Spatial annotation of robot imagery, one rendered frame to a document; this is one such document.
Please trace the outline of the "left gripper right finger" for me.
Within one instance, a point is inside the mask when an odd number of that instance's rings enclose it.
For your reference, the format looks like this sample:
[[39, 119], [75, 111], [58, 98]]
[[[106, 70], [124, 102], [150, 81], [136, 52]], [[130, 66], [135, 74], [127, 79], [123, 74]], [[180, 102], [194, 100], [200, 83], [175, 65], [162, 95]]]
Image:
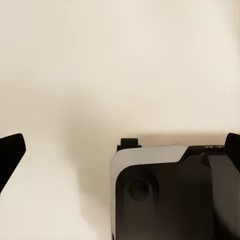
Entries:
[[227, 135], [224, 151], [240, 173], [240, 135], [229, 133]]

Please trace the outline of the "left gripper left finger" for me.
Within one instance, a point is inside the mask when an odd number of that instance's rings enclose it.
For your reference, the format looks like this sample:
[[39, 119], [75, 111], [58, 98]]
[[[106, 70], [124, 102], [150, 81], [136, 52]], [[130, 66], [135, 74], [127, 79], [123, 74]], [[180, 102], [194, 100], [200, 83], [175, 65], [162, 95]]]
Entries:
[[21, 133], [0, 138], [0, 193], [26, 152]]

